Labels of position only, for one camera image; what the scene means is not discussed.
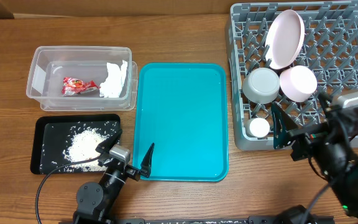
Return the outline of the white rice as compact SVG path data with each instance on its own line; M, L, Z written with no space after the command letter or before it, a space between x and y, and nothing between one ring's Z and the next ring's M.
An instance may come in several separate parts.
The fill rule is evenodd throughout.
M110 138L120 128L118 121L87 121L48 123L42 140L40 171L43 174L57 170L59 173L99 172L106 170L97 161L77 164L75 162L99 156L96 147Z

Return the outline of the large white plate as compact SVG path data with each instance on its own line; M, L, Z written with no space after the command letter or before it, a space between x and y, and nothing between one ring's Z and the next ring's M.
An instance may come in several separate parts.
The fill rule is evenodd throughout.
M266 60L274 70L289 66L300 53L305 38L305 25L300 15L291 9L281 12L270 26L265 46Z

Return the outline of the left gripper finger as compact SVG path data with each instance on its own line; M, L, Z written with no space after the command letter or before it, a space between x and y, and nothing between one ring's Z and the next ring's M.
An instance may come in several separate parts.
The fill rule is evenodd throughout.
M103 142L99 143L96 147L98 153L109 153L111 148L118 143L122 134L122 129L119 129L110 138L107 138Z
M140 165L140 174L146 178L149 178L152 172L152 155L154 152L154 146L154 143L150 145Z

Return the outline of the white napkin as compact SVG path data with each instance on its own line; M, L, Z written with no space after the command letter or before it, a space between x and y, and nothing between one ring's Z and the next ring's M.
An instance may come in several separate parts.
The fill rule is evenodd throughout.
M115 63L107 63L108 77L100 84L99 96L103 98L119 98L125 84L128 62L123 60L119 67Z

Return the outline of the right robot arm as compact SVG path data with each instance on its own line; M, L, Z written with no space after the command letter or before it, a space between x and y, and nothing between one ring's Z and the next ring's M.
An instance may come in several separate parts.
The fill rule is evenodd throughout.
M274 148L291 146L291 158L307 159L327 182L307 208L291 208L277 217L278 222L316 223L310 211L327 189L332 189L347 216L358 218L358 155L351 148L358 135L358 91L335 98L321 93L318 100L325 122L302 128L278 103L271 105Z

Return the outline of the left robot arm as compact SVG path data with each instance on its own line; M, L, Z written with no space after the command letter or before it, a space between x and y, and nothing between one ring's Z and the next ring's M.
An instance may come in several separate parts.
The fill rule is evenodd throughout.
M114 223L110 212L126 180L150 177L155 144L150 145L138 169L129 164L131 152L118 144L121 134L119 130L97 145L98 165L106 170L99 182L87 182L77 191L73 223Z

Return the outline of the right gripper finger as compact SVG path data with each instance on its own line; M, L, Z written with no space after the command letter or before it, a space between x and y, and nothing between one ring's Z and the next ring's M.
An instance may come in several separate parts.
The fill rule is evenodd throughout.
M333 102L332 96L330 96L326 92L321 92L318 94L318 100L324 112L327 112L331 109L330 105Z
M291 117L284 112L277 102L271 105L271 113L273 119L273 147L274 149L282 149L290 146L293 139L288 133L291 130L298 129L298 125Z

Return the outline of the red sauce packet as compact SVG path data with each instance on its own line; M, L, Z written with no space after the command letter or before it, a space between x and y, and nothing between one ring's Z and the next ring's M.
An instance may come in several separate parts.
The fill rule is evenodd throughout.
M73 96L98 90L99 86L94 81L84 82L83 80L71 77L63 79L62 95Z

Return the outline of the small white cup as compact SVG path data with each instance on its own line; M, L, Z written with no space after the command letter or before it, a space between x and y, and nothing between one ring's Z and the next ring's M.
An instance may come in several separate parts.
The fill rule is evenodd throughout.
M270 125L266 119L252 118L245 123L246 134L250 137L264 138L269 134Z

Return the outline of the grey bowl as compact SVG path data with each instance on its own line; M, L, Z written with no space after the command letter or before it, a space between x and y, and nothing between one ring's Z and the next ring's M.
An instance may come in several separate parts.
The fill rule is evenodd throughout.
M267 104L273 102L279 89L279 76L269 68L253 70L242 82L243 94L254 103Z

